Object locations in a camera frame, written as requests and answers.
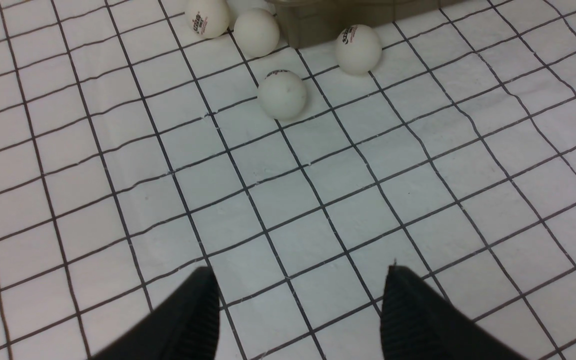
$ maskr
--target white ping pong ball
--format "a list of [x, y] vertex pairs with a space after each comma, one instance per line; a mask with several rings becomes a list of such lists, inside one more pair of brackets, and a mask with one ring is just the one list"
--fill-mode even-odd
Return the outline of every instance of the white ping pong ball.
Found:
[[231, 9], [226, 0], [188, 0], [185, 21], [188, 27], [204, 39], [221, 36], [231, 22]]
[[306, 85], [292, 71], [275, 70], [259, 84], [257, 100], [263, 111], [273, 119], [291, 120], [306, 106]]
[[245, 55], [265, 57], [279, 43], [279, 25], [265, 9], [250, 9], [235, 21], [234, 36]]
[[379, 63], [382, 57], [382, 42], [371, 27], [352, 25], [336, 38], [334, 55], [344, 73], [364, 75]]

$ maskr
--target grid floor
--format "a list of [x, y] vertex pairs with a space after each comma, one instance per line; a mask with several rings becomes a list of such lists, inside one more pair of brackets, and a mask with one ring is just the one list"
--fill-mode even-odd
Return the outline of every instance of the grid floor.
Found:
[[[0, 0], [0, 360], [89, 358], [206, 265], [218, 360], [379, 359], [395, 259], [576, 360], [576, 0], [384, 25], [365, 77], [331, 44], [200, 40], [183, 7]], [[256, 103], [278, 68], [310, 92], [297, 121]]]

